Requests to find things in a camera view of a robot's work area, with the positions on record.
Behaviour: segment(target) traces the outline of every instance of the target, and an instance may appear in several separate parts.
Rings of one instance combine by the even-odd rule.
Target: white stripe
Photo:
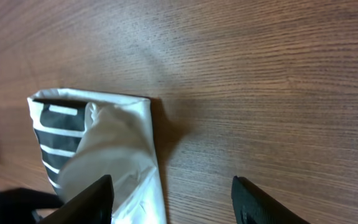
[[[52,172],[54,172],[54,173],[56,173],[56,174],[59,173],[59,170],[58,170],[58,169],[56,169],[56,168],[52,167],[51,165],[47,164],[45,161],[42,161],[42,163],[43,163],[46,167],[48,167],[48,169],[52,170]]]
[[[67,115],[73,115],[76,116],[78,114],[78,110],[74,108],[67,108],[64,106],[56,106],[56,105],[50,105],[49,111],[53,111],[56,113],[62,113]]]
[[[60,185],[56,184],[55,182],[53,182],[49,177],[49,182],[52,184],[52,186],[56,187],[56,188],[61,188]]]
[[[49,148],[48,146],[44,146],[43,144],[41,144],[40,146],[41,146],[42,150],[44,150],[45,152],[47,152],[49,154],[53,154],[53,155],[73,157],[75,154],[75,152],[70,152],[70,151],[66,151],[66,150],[52,149],[52,148]]]
[[[47,128],[43,126],[40,121],[34,120],[33,128],[39,131],[44,131],[50,134],[59,134],[62,136],[70,136],[70,137],[77,137],[82,138],[84,135],[84,131],[70,131],[58,128]]]

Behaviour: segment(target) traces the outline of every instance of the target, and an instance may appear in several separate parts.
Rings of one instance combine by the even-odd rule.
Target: white cloth
[[[32,109],[33,100],[39,98],[89,102],[85,131],[60,133],[82,136],[76,154],[58,173],[62,199],[70,200],[110,174],[115,194],[112,223],[166,223],[149,99],[66,88],[41,90],[28,98],[32,118],[38,113]]]

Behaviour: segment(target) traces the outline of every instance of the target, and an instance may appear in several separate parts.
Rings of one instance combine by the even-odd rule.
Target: wooden surface
[[[52,191],[26,97],[63,86],[160,98],[171,223],[234,223],[234,175],[358,223],[356,0],[0,0],[0,189]]]

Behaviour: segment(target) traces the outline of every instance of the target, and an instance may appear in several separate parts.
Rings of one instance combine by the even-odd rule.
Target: striped cloth
[[[42,162],[53,189],[58,193],[59,170],[74,156],[85,132],[83,101],[33,100],[33,128],[42,152]]]

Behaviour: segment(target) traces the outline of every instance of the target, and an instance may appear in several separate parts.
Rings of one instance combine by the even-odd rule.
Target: blurred black object
[[[114,191],[110,175],[104,175],[68,203],[57,195],[29,189],[0,192],[0,224],[77,224],[111,222]],[[59,208],[44,219],[36,209]]]
[[[231,198],[239,224],[308,223],[245,177],[233,178]]]

